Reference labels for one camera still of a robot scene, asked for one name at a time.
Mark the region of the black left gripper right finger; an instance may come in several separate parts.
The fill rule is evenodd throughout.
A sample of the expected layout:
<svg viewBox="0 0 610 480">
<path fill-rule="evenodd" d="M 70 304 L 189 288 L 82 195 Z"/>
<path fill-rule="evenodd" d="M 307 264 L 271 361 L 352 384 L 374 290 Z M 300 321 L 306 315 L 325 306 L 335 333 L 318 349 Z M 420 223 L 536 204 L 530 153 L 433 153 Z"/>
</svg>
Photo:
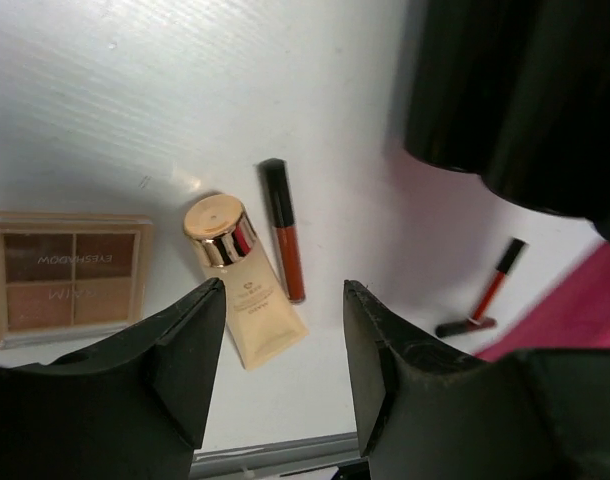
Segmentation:
<svg viewBox="0 0 610 480">
<path fill-rule="evenodd" d="M 343 291 L 360 454 L 375 479 L 610 479 L 610 349 L 494 362 Z"/>
</svg>

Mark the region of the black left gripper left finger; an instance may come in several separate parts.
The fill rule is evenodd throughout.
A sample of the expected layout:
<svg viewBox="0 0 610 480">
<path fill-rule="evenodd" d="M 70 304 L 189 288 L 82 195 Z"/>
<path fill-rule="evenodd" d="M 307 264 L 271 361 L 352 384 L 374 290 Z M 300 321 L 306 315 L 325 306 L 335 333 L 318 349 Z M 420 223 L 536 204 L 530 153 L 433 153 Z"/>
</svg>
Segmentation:
<svg viewBox="0 0 610 480">
<path fill-rule="evenodd" d="M 202 445 L 224 286 L 54 362 L 0 366 L 0 479 L 185 479 Z"/>
</svg>

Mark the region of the gold-capped beige foundation tube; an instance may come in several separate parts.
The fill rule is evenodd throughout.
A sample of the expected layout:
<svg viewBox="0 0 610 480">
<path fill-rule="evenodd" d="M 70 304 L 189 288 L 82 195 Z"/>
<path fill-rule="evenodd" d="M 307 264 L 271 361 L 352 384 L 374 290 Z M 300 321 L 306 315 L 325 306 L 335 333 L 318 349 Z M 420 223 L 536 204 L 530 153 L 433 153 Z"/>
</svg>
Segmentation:
<svg viewBox="0 0 610 480">
<path fill-rule="evenodd" d="M 183 229 L 205 276 L 225 286 L 226 324 L 245 369 L 308 335 L 238 198 L 203 197 L 186 213 Z"/>
</svg>

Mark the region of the pink top drawer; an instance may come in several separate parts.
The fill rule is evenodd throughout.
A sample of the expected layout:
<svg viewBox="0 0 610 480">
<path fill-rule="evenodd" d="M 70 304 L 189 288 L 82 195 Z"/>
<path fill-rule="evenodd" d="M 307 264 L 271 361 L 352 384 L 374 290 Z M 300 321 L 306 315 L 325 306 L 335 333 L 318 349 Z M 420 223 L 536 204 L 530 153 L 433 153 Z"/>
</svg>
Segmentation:
<svg viewBox="0 0 610 480">
<path fill-rule="evenodd" d="M 567 275 L 514 328 L 479 351 L 495 361 L 529 348 L 610 348 L 610 245 Z"/>
</svg>

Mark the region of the black drawer organizer cabinet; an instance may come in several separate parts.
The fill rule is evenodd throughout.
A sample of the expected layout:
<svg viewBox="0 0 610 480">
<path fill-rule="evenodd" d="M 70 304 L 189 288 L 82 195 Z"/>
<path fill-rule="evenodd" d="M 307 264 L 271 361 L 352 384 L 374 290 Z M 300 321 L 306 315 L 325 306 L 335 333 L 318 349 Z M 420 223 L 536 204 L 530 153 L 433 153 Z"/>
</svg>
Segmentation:
<svg viewBox="0 0 610 480">
<path fill-rule="evenodd" d="M 404 146 L 610 243 L 610 1 L 432 1 Z"/>
</svg>

